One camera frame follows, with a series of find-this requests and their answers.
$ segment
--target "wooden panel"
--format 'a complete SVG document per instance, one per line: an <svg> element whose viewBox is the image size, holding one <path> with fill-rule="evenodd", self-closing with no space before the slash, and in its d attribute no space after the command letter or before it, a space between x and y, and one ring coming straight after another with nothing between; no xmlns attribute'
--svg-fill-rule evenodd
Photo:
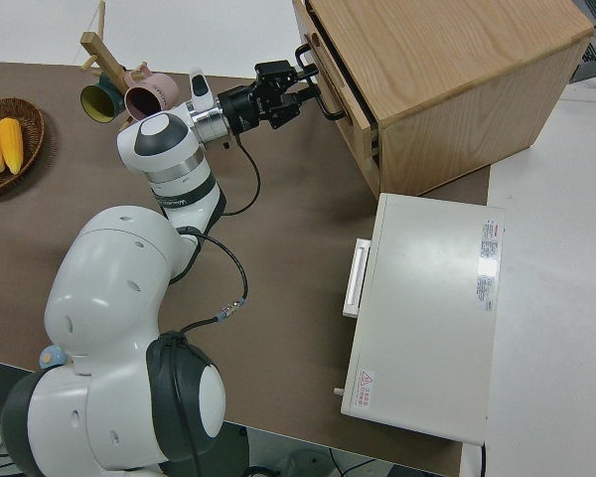
<svg viewBox="0 0 596 477"><path fill-rule="evenodd" d="M422 194L530 146L587 43L491 79L385 129L382 191Z"/></svg>
<svg viewBox="0 0 596 477"><path fill-rule="evenodd" d="M351 149L361 172L369 183L373 194L379 195L379 170L373 160L372 126L356 100L342 72L336 66L320 32L312 22L301 0L293 0L298 29L312 48L312 58L320 74L318 85L325 103L332 111L342 109L347 116L336 121L338 128Z"/></svg>
<svg viewBox="0 0 596 477"><path fill-rule="evenodd" d="M593 34L570 0L310 0L380 126Z"/></svg>

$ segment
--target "tabletop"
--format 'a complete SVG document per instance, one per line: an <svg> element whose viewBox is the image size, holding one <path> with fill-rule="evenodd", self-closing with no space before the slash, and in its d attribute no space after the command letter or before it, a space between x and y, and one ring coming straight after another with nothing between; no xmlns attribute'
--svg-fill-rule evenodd
<svg viewBox="0 0 596 477"><path fill-rule="evenodd" d="M174 76L189 91L185 76ZM35 370L49 344L44 310L55 274L81 227L103 209L158 210L143 176L116 152L124 117L90 120L78 94L95 82L76 67L0 64L0 98L17 96L44 114L41 157L0 196L0 362ZM209 78L214 93L243 83ZM243 134L262 191L246 213L221 219L211 234L239 257L249 279L246 306L191 333L222 372L226 420L378 459L457 475L462 445L342 415L333 388L344 385L355 323L342 316L356 238L371 237L376 201L336 126L315 104L279 130ZM244 205L254 174L236 147L207 156L227 197ZM429 196L485 204L488 169ZM240 292L224 253L204 247L190 273L168 289L166 331L213 316Z"/></svg>

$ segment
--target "drawer handle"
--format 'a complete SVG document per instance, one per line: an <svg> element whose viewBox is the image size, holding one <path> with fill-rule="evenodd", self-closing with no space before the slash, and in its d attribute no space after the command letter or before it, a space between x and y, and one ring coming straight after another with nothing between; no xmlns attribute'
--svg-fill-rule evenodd
<svg viewBox="0 0 596 477"><path fill-rule="evenodd" d="M304 65L304 63L302 63L301 57L309 51L311 51L311 46L308 43L306 43L296 49L296 62L298 63L298 66L302 70L305 69L305 65ZM323 112L323 114L325 115L325 117L327 119L329 119L330 121L337 121L347 115L344 111L331 112L329 110L329 108L327 107L327 105L325 104L325 102L322 100L322 96L320 94L320 89L318 88L318 86L313 81L311 81L310 77L306 77L305 80L307 81L307 84L309 85L309 87L313 88L314 90L316 90L318 92L316 94L316 101L318 102L318 105L320 106L320 110Z"/></svg>

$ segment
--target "cable connector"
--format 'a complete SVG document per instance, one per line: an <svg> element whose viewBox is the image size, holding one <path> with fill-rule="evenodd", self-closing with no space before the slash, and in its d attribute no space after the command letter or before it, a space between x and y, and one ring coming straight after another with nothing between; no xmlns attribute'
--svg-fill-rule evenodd
<svg viewBox="0 0 596 477"><path fill-rule="evenodd" d="M227 306L224 306L221 309L221 311L219 311L219 313L217 313L215 315L215 318L217 319L217 321L222 321L225 318L233 315L244 304L245 304L245 299L238 298L236 301L233 301L232 303L228 304Z"/></svg>

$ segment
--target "warning label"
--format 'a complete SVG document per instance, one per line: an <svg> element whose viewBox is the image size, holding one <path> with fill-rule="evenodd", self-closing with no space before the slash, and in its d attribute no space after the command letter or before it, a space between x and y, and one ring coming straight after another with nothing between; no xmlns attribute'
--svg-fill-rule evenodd
<svg viewBox="0 0 596 477"><path fill-rule="evenodd" d="M486 221L481 232L477 276L477 299L486 311L491 311L495 306L499 267L499 238L499 224L494 220Z"/></svg>
<svg viewBox="0 0 596 477"><path fill-rule="evenodd" d="M375 373L373 371L360 370L356 382L356 396L353 401L355 407L368 408L371 405L374 381Z"/></svg>

